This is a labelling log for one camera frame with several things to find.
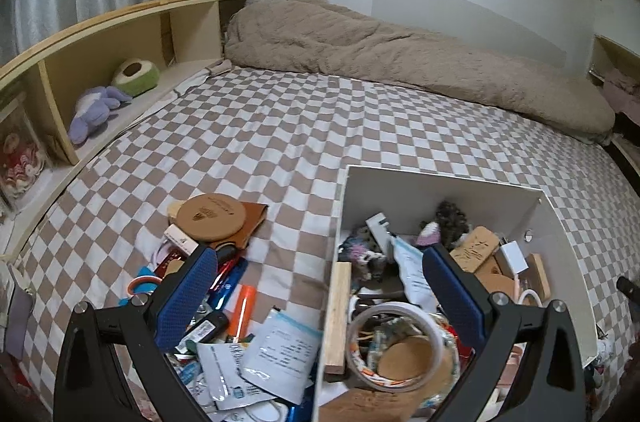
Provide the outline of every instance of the purple stuffed animal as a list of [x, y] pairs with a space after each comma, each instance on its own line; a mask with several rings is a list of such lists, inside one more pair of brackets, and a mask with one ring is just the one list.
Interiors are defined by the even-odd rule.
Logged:
[[76, 103], [76, 115], [69, 126], [69, 139], [82, 144], [89, 134], [104, 123], [111, 110], [128, 103], [131, 97], [116, 87], [96, 87], [84, 92]]

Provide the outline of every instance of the marker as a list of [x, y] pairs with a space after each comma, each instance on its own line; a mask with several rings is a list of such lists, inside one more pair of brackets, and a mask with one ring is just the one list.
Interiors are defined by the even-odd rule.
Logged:
[[223, 310], [225, 308], [248, 265], [249, 262], [244, 258], [238, 259], [238, 263], [226, 276], [220, 285], [220, 289], [209, 297], [209, 305], [213, 310]]
[[242, 285], [240, 295], [238, 296], [238, 302], [236, 303], [236, 309], [234, 310], [234, 315], [231, 317], [226, 342], [237, 344], [246, 336], [247, 329], [249, 328], [249, 321], [251, 320], [251, 314], [254, 311], [255, 293], [255, 287], [252, 287], [251, 285]]

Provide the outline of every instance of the brown fluffy comforter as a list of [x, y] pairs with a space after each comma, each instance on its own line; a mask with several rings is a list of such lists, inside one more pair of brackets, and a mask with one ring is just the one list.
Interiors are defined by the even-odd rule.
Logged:
[[225, 53], [241, 66], [334, 74], [513, 110], [582, 139], [606, 133], [614, 122], [584, 77], [316, 0], [241, 9], [229, 24]]

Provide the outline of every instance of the orange highlighter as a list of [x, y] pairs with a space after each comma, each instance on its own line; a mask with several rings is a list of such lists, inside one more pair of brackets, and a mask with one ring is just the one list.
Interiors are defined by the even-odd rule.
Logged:
[[255, 292], [255, 287], [251, 285], [242, 285], [240, 288], [236, 309], [233, 317], [231, 317], [231, 323], [227, 331], [226, 342], [237, 343], [246, 337], [251, 314], [254, 311]]

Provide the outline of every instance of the green plush toy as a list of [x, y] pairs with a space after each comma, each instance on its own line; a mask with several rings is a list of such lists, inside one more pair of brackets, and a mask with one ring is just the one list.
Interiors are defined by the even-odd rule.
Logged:
[[131, 97], [158, 86], [160, 71], [150, 61], [127, 59], [118, 67], [111, 84]]

